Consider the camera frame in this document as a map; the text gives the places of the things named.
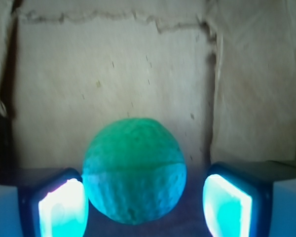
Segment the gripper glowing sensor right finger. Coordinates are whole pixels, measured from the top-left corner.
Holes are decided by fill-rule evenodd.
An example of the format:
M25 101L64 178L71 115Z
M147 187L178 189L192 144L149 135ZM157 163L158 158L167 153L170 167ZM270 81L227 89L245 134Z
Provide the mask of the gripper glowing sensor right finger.
M202 204L214 237L296 237L296 162L216 162Z

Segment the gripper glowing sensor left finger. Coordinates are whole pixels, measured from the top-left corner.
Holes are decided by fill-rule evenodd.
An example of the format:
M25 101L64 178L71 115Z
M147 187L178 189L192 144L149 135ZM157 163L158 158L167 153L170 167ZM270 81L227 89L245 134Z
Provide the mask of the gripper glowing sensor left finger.
M88 211L73 168L0 171L0 237L82 237Z

